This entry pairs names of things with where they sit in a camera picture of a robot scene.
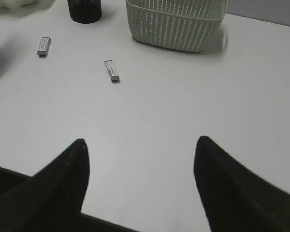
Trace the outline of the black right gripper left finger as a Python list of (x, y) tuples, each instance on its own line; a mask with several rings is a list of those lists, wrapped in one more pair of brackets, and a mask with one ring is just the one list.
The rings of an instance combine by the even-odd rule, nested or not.
[(0, 167), (0, 232), (74, 232), (89, 182), (84, 139), (31, 177)]

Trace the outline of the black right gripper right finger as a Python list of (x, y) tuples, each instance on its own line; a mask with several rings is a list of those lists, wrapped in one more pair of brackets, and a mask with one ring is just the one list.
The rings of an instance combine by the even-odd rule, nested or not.
[(196, 144), (194, 178), (213, 232), (290, 232), (290, 194), (246, 168), (208, 136)]

